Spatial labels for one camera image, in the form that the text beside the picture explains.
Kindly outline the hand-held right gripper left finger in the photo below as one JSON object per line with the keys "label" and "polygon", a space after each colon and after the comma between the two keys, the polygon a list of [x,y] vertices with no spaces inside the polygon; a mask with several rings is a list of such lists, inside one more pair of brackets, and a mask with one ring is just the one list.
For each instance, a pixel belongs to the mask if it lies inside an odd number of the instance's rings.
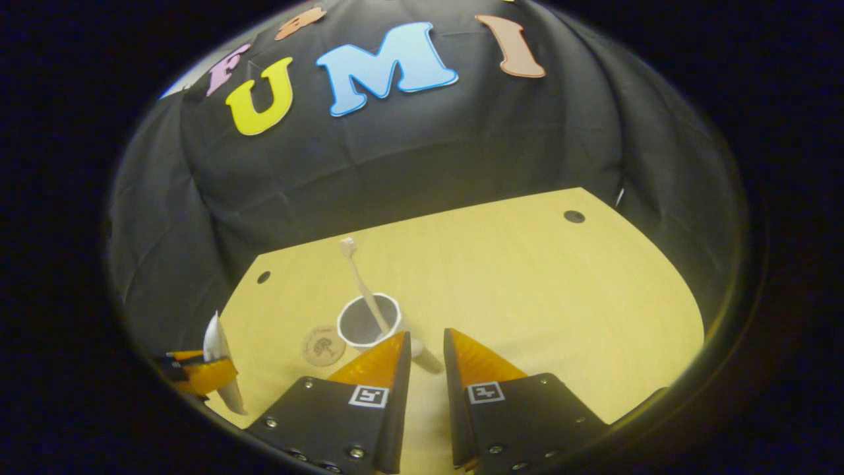
{"label": "hand-held right gripper left finger", "polygon": [[411,365],[400,331],[329,377],[299,378],[247,432],[320,474],[398,474]]}

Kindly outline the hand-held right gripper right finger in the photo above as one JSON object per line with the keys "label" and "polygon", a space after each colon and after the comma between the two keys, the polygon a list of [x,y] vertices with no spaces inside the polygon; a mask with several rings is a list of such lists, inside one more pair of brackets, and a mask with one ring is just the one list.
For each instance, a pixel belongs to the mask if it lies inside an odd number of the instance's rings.
{"label": "hand-held right gripper right finger", "polygon": [[443,349],[457,469],[554,471],[609,429],[552,373],[528,375],[453,328]]}

